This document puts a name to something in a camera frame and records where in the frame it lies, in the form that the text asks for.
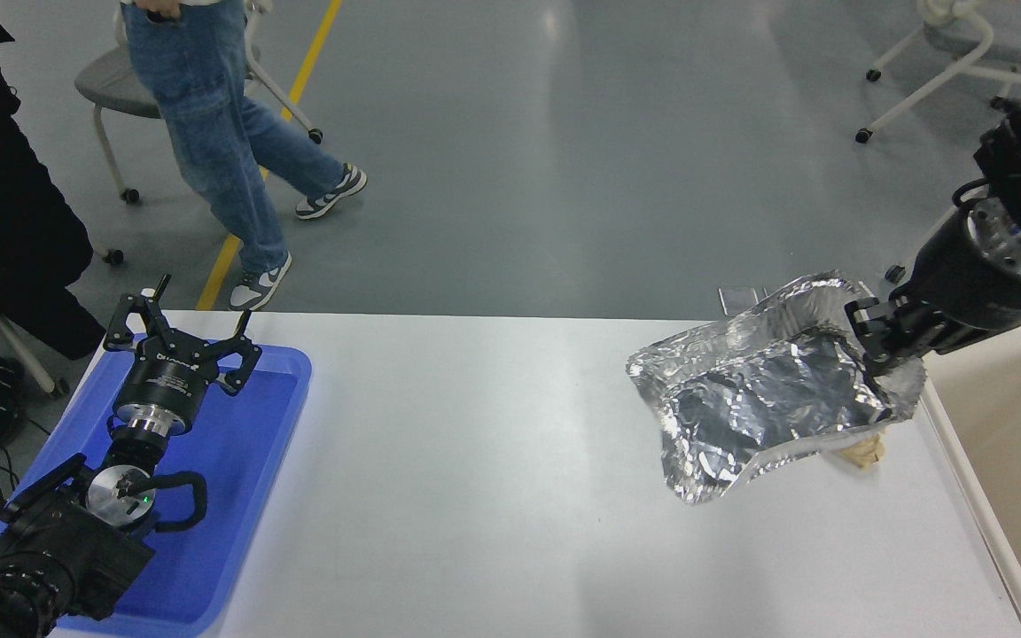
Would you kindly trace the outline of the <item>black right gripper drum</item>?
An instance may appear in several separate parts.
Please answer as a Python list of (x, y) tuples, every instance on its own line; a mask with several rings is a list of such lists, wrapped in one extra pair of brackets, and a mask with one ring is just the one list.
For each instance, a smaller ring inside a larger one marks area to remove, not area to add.
[(900, 287), (904, 343), (918, 353), (951, 353), (1021, 324), (1021, 278), (985, 258), (968, 220), (965, 211), (952, 214)]

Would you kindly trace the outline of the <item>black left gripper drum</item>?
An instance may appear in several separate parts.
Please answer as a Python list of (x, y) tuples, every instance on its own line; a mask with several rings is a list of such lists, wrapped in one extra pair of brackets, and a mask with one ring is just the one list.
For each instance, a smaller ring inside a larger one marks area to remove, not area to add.
[(214, 365), (210, 362), (186, 361), (158, 348), (138, 348), (113, 411), (118, 418), (131, 419), (138, 409), (161, 408), (175, 419), (194, 419), (212, 380)]

